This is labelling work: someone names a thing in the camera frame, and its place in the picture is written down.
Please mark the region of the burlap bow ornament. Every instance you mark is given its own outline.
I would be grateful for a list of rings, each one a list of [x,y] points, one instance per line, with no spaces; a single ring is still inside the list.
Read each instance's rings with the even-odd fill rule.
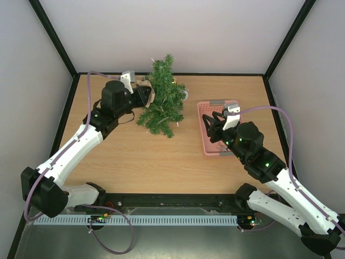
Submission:
[[[143,77],[142,79],[137,79],[137,80],[135,81],[135,83],[136,83],[137,81],[149,81],[149,80],[146,80],[145,77]],[[149,94],[148,102],[147,102],[147,104],[145,105],[145,108],[148,108],[148,107],[151,105],[151,103],[153,103],[153,101],[154,101],[154,99],[155,99],[155,91],[154,91],[153,87],[151,86],[150,89],[151,89],[151,92],[150,92],[150,94]]]

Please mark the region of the gold cord bow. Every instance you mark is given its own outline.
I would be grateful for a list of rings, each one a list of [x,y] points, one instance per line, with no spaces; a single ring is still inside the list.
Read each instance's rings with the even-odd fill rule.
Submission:
[[[219,152],[228,152],[228,148],[224,145],[224,144],[221,144],[221,143],[218,143],[217,144],[217,149],[219,150]]]

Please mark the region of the pink plastic basket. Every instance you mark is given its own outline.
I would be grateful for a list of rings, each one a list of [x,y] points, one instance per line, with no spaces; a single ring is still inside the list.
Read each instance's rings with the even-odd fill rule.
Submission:
[[[210,100],[199,101],[197,103],[197,111],[199,117],[199,126],[201,131],[202,145],[205,156],[233,156],[231,150],[221,140],[218,142],[211,142],[211,137],[208,136],[208,131],[211,128],[210,123],[226,120],[223,118],[223,110],[228,107],[235,112],[240,111],[239,103],[236,100]]]

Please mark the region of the clear string lights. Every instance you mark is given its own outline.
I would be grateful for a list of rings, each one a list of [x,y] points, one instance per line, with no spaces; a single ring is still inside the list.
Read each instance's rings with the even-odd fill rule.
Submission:
[[[150,109],[158,112],[162,119],[178,123],[184,119],[182,111],[185,85],[173,84],[173,63],[171,54],[153,61],[153,70],[147,75],[147,79],[155,91],[155,99]]]

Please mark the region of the small green christmas tree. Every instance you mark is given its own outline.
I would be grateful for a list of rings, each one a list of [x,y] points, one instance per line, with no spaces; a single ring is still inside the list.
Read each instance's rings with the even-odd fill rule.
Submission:
[[[145,76],[155,92],[153,102],[143,109],[137,125],[146,128],[153,135],[174,136],[171,125],[179,124],[184,116],[183,101],[186,98],[184,84],[174,82],[174,57],[167,54],[163,59],[153,61],[153,70]]]

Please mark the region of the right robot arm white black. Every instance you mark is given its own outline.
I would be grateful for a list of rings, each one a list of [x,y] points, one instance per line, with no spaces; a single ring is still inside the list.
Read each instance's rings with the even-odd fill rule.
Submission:
[[[290,173],[286,164],[263,146],[264,135],[253,122],[240,122],[238,113],[204,114],[202,120],[212,143],[223,142],[254,179],[282,197],[281,203],[245,183],[235,193],[236,207],[252,209],[283,224],[312,252],[325,256],[339,248],[344,215],[329,209]]]

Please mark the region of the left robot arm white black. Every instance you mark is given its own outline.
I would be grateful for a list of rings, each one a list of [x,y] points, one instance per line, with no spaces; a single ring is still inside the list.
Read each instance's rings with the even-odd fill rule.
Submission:
[[[94,183],[65,186],[76,165],[118,126],[119,119],[133,109],[152,103],[150,86],[129,90],[129,84],[118,80],[106,83],[101,99],[94,103],[82,124],[52,157],[33,169],[26,167],[21,175],[22,194],[27,206],[53,218],[67,207],[93,205],[104,190]]]

